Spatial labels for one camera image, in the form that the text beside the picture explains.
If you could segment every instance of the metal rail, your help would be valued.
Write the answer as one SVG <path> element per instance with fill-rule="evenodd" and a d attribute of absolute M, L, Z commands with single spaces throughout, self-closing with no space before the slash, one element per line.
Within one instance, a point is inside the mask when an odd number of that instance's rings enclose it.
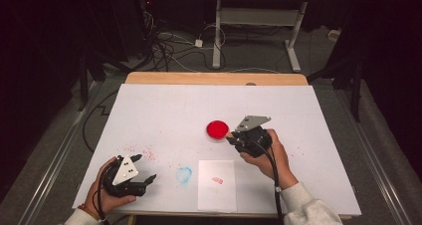
<path fill-rule="evenodd" d="M 35 191 L 31 201 L 29 202 L 25 212 L 23 213 L 21 219 L 19 220 L 19 225 L 25 224 L 34 224 L 38 213 L 41 210 L 51 188 L 53 187 L 54 182 L 56 181 L 57 176 L 69 154 L 69 151 L 72 148 L 74 137 L 78 129 L 80 128 L 81 121 L 87 117 L 87 111 L 91 108 L 94 98 L 98 95 L 102 83 L 93 82 L 90 92 L 91 99 L 88 101 L 87 106 L 81 111 L 78 112 L 76 119 L 69 128 L 65 138 L 62 141 L 62 144 L 59 147 L 55 157 L 53 158 L 49 168 L 44 174 L 43 179 L 38 185 L 37 190 Z"/>
<path fill-rule="evenodd" d="M 372 145 L 367 138 L 362 126 L 360 123 L 357 123 L 354 120 L 353 115 L 348 110 L 348 100 L 344 93 L 344 91 L 337 90 L 336 95 L 341 103 L 341 106 L 344 109 L 345 114 L 347 115 L 348 119 L 350 120 L 351 124 L 353 125 L 359 139 L 361 141 L 361 148 L 363 150 L 363 154 L 368 162 L 369 168 L 375 178 L 375 181 L 378 183 L 379 190 L 381 191 L 382 195 L 384 196 L 385 202 L 389 207 L 396 224 L 400 225 L 410 225 L 412 224 L 409 215 L 407 214 L 406 210 L 404 209 L 400 198 L 397 194 L 397 191 L 394 185 L 391 183 L 388 175 L 386 174 L 385 170 L 382 168 L 382 165 L 375 153 L 372 149 Z"/>

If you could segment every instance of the white paper sheet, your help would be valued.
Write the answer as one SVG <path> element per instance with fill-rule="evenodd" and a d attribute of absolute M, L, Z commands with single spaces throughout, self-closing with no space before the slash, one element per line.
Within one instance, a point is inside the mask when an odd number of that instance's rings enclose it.
<path fill-rule="evenodd" d="M 233 160 L 199 160 L 198 210 L 236 212 Z"/>

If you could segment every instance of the red circular object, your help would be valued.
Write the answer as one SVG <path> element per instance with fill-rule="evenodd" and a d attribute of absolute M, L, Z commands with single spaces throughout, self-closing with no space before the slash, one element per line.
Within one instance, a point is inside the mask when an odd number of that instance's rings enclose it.
<path fill-rule="evenodd" d="M 214 139 L 222 139 L 226 136 L 229 131 L 229 126 L 221 120 L 214 120 L 208 123 L 207 133 Z"/>

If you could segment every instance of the blue stain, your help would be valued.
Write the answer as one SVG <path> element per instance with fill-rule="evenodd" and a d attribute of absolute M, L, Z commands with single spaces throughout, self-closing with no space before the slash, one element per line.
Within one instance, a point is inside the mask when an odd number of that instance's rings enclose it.
<path fill-rule="evenodd" d="M 192 169 L 189 167 L 182 167 L 177 170 L 176 179 L 181 184 L 187 184 L 189 182 L 190 176 L 192 176 Z"/>

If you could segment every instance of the wooden table edge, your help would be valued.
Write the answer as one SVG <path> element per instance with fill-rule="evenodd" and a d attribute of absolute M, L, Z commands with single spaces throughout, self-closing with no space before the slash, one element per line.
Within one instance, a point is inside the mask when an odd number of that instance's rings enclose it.
<path fill-rule="evenodd" d="M 220 213 L 220 212 L 149 212 L 149 211 L 115 211 L 114 214 L 124 215 L 143 215 L 143 216 L 180 216 L 180 217 L 228 217 L 228 218 L 278 218 L 275 214 L 261 214 L 261 213 Z M 351 215 L 338 215 L 341 220 L 349 220 L 353 218 Z"/>
<path fill-rule="evenodd" d="M 257 86 L 307 86 L 302 74 L 235 74 L 235 73 L 164 73 L 133 72 L 126 84 L 150 85 L 257 85 Z"/>

